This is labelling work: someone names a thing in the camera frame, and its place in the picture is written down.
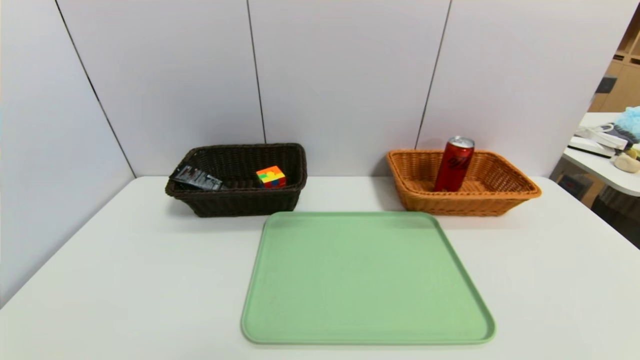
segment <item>white table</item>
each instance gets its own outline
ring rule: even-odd
[[[0,310],[0,359],[639,359],[640,252],[560,189],[438,217],[497,324],[476,346],[264,346],[240,316],[266,217],[197,218],[129,184]],[[298,211],[401,210],[391,178],[311,177]]]
[[[613,122],[620,113],[586,113],[581,126],[598,126]],[[630,174],[613,165],[611,159],[588,154],[586,152],[566,148],[563,158],[581,169],[597,176],[602,182],[619,192],[640,197],[640,172]]]

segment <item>blue plush toy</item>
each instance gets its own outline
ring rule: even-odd
[[[640,143],[640,106],[627,108],[613,123],[613,130],[608,134],[626,138],[632,143]]]

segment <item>black package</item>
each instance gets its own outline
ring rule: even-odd
[[[169,178],[203,190],[217,191],[227,189],[226,186],[222,185],[221,180],[189,165],[178,167]]]

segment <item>white wall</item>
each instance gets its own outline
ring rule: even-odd
[[[449,0],[249,0],[267,142],[310,175],[388,171],[413,148]]]
[[[245,0],[58,2],[137,176],[193,147],[264,143]]]
[[[3,13],[2,304],[133,179],[56,3]]]
[[[637,0],[454,0],[418,148],[453,135],[549,175]]]

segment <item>rubik's cube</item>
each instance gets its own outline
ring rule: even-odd
[[[256,171],[260,186],[263,188],[281,188],[287,184],[287,178],[278,167],[269,167]]]

